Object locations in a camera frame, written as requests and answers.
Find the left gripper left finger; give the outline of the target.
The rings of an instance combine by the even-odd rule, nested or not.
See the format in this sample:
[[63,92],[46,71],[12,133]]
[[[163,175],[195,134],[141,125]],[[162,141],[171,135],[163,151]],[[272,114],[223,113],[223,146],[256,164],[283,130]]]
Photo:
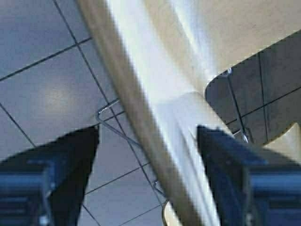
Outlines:
[[2,160],[1,225],[77,225],[98,145],[91,126]]

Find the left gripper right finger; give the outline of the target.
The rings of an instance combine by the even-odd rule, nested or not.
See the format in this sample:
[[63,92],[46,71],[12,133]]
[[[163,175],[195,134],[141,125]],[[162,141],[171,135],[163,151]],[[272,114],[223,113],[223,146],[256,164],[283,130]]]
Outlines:
[[197,144],[223,226],[300,225],[299,163],[202,125]]

